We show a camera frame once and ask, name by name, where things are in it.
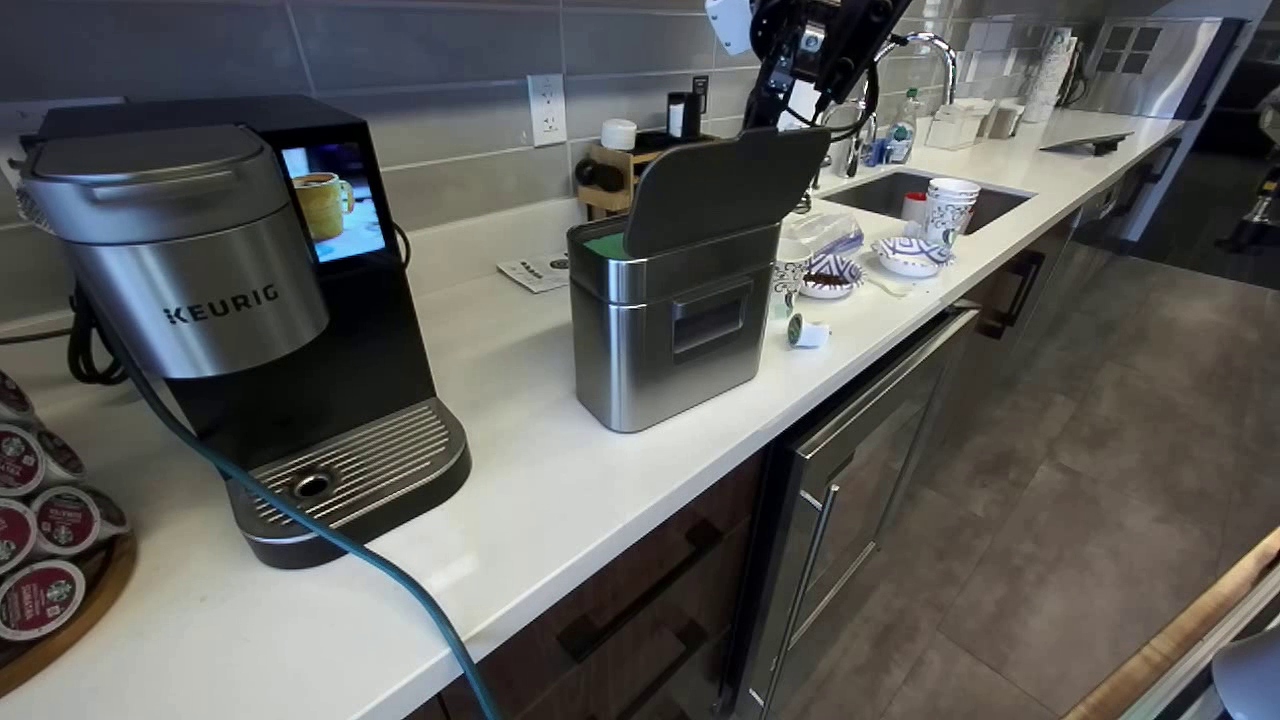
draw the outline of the white countertop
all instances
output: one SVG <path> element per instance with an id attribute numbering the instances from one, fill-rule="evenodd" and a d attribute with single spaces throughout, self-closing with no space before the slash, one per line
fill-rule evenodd
<path id="1" fill-rule="evenodd" d="M 1180 127 L 1066 111 L 1010 141 L 918 147 L 910 169 L 1036 197 L 961 238 L 937 278 L 892 279 L 908 297 L 864 286 L 838 302 L 801 300 L 832 325 L 826 348 L 791 351 L 772 324 L 754 380 L 636 434 L 609 432 L 573 396 L 567 290 L 535 296 L 493 274 L 416 299 L 436 386 L 475 465 L 457 496 L 371 546 L 421 579 L 472 653 L 486 655 Z M 1129 129 L 1106 158 L 1036 151 Z M 823 177 L 819 195 L 847 184 Z M 900 227 L 814 205 L 854 214 L 868 238 Z M 69 384 L 61 354 L 60 342 L 0 347 L 0 368 L 132 514 L 140 560 L 106 618 L 0 700 L 0 715 L 399 720 L 457 675 L 419 606 L 360 561 L 260 565 L 214 470 L 127 389 Z"/>

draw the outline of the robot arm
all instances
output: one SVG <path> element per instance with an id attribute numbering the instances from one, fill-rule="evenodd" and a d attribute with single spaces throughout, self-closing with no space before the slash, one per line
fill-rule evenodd
<path id="1" fill-rule="evenodd" d="M 844 102 L 870 68 L 910 0 L 707 0 L 707 14 L 731 55 L 750 47 L 760 73 L 744 129 L 774 127 L 795 82 L 813 83 L 817 111 Z"/>

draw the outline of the dish soap bottle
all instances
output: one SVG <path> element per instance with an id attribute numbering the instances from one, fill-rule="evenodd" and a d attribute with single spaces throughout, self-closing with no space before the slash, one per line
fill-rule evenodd
<path id="1" fill-rule="evenodd" d="M 911 147 L 915 145 L 915 127 L 920 117 L 922 104 L 916 99 L 919 91 L 910 88 L 906 91 L 906 100 L 897 110 L 897 118 L 888 127 L 888 151 L 886 160 L 896 165 L 906 163 L 911 158 Z"/>

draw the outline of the coffee maker touchscreen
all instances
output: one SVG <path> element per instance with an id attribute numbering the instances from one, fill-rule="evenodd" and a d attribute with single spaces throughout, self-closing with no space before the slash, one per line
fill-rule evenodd
<path id="1" fill-rule="evenodd" d="M 291 147 L 280 155 L 321 263 L 387 246 L 358 145 Z"/>

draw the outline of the keurig coffee maker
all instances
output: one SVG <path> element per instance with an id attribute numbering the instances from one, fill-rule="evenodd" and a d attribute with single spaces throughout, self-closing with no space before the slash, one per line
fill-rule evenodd
<path id="1" fill-rule="evenodd" d="M 302 96 L 58 109 L 23 183 L 102 322 L 274 492 L 364 542 L 462 486 L 364 120 Z M 264 562 L 338 556 L 228 493 Z"/>

